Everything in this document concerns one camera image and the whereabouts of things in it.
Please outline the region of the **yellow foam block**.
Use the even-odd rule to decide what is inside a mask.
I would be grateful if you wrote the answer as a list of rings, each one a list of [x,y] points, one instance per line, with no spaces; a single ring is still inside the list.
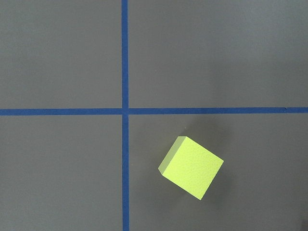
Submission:
[[[158,167],[166,179],[201,200],[223,160],[187,136],[178,136]]]

